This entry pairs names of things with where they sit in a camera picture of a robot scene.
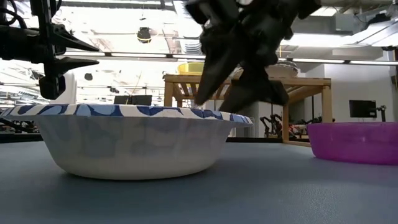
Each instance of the wooden table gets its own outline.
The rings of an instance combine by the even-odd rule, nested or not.
[[[200,83],[199,75],[164,75],[165,93],[164,106],[172,106],[173,97],[177,106],[182,107],[183,100],[193,100]],[[330,78],[282,78],[269,77],[270,80],[280,80],[289,94],[289,103],[283,107],[282,138],[284,143],[298,146],[310,146],[308,142],[289,141],[289,104],[303,100],[309,96],[322,94],[322,121],[332,122],[331,80]],[[226,80],[210,98],[223,100],[231,89],[231,81]]]

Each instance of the pink bowl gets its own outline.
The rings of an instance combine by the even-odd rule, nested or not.
[[[320,123],[307,129],[317,158],[398,165],[398,123]]]

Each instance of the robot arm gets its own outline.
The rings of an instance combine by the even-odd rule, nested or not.
[[[255,101],[284,105],[289,96],[281,82],[270,81],[265,67],[278,62],[282,39],[290,28],[321,8],[318,0],[191,0],[187,11],[203,26],[200,36],[205,66],[195,103],[202,105],[239,64],[243,73],[232,81],[220,111],[235,113]]]
[[[271,116],[272,116],[274,119],[275,119],[275,118],[278,118],[279,121],[282,121],[282,117],[281,117],[280,115],[278,115],[278,114],[272,114]]]
[[[9,1],[13,11],[7,10]],[[17,15],[14,0],[0,0],[0,57],[43,63],[45,76],[40,79],[44,98],[54,100],[65,91],[63,74],[70,69],[97,64],[55,56],[67,47],[99,51],[69,34],[65,26],[51,23],[61,0],[30,0],[32,14],[39,28],[27,28]],[[298,17],[304,19],[321,7],[319,0],[253,0],[242,5],[236,0],[192,0],[186,5],[193,19],[203,26],[200,36],[206,55],[195,103],[209,100],[231,72],[240,65],[243,73],[232,81],[220,111],[235,113],[255,101],[284,105],[289,100],[283,84],[270,81],[265,67],[278,62],[275,52],[282,39],[293,36],[290,28]],[[14,18],[7,21],[5,14]],[[10,25],[19,22],[20,28]]]

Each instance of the bowl rim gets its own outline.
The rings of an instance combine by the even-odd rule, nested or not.
[[[216,119],[236,123],[252,124],[247,116],[227,112],[201,110],[195,108],[176,108],[168,106],[144,105],[96,105],[96,104],[49,104],[23,105],[8,108],[0,118],[21,119],[38,116],[113,116],[113,117],[153,117]]]

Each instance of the table surface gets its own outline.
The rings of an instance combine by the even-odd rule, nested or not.
[[[397,223],[398,167],[322,161],[306,147],[227,143],[186,177],[66,174],[43,142],[0,144],[0,223]]]

